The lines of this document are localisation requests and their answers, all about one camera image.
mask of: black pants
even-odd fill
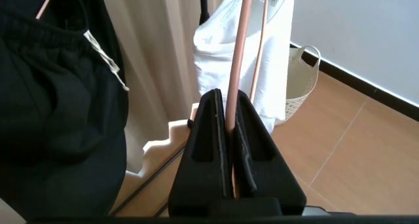
[[[0,198],[26,220],[107,215],[126,169],[128,95],[103,0],[0,0]]]

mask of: waistband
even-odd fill
[[[68,6],[68,10],[74,11],[68,17],[62,18],[68,18],[69,25],[75,23],[77,26],[82,26],[78,30],[58,28],[37,20],[35,16],[28,18],[20,14],[18,10],[10,9],[6,4],[0,2],[0,37],[44,47],[74,45],[85,39],[83,34],[88,30],[88,20],[82,1],[51,0],[48,5],[61,1],[63,1],[63,5]]]

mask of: basket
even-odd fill
[[[308,65],[301,56],[306,48],[312,48],[317,52],[318,60],[314,67]],[[319,76],[319,64],[321,56],[316,47],[305,46],[290,48],[287,75],[287,96],[285,101],[285,120],[277,121],[276,124],[286,122],[302,105],[307,96],[313,91]]]

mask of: curtain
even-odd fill
[[[208,0],[210,14],[222,0]],[[130,87],[128,170],[141,170],[143,146],[168,137],[168,122],[187,119],[199,101],[192,38],[200,0],[105,0]]]

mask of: drawstring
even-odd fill
[[[111,72],[117,77],[118,81],[121,83],[123,89],[126,91],[129,91],[130,89],[125,85],[125,83],[122,81],[122,79],[118,75],[119,67],[115,63],[115,61],[113,61],[113,59],[111,59],[108,55],[106,55],[106,53],[102,50],[102,48],[100,48],[99,43],[96,41],[96,39],[93,37],[93,35],[91,34],[89,30],[87,30],[83,35],[87,38],[90,44],[92,44],[93,49],[96,50],[100,54],[103,60],[105,60]]]

